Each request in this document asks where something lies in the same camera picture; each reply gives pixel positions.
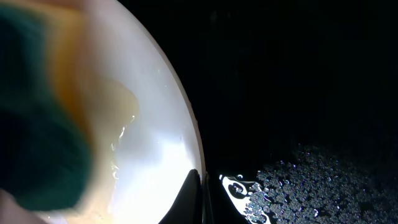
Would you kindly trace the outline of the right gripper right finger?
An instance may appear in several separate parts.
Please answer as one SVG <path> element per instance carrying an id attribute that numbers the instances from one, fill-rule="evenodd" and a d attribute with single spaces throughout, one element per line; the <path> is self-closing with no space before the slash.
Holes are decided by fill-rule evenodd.
<path id="1" fill-rule="evenodd" d="M 237 211 L 221 181 L 209 174 L 205 177 L 205 213 L 209 224 L 247 224 Z"/>

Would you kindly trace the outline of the pink plate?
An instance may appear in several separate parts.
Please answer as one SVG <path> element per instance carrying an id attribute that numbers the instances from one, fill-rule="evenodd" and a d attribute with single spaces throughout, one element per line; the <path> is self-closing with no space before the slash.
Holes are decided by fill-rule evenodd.
<path id="1" fill-rule="evenodd" d="M 192 108 L 167 57 L 118 1 L 2 1 L 44 20 L 50 89 L 87 140 L 72 208 L 32 211 L 1 188 L 2 223 L 159 223 L 204 170 Z"/>

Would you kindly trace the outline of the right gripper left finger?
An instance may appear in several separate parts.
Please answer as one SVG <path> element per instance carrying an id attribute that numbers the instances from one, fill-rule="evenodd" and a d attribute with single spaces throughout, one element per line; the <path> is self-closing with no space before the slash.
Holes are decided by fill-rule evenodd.
<path id="1" fill-rule="evenodd" d="M 196 169 L 190 170 L 170 210 L 159 224 L 202 224 L 202 189 Z"/>

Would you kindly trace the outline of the round black tray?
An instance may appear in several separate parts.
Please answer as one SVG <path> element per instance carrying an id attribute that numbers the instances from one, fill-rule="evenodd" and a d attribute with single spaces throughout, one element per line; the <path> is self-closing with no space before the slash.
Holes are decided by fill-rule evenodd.
<path id="1" fill-rule="evenodd" d="M 397 222 L 396 1 L 124 1 L 261 222 Z"/>

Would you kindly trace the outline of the green yellow sponge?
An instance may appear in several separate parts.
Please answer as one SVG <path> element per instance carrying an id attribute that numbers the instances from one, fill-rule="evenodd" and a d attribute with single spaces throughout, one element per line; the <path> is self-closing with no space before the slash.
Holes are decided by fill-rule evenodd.
<path id="1" fill-rule="evenodd" d="M 87 140 L 50 89 L 44 20 L 1 4 L 1 188 L 32 211 L 74 207 L 91 169 Z"/>

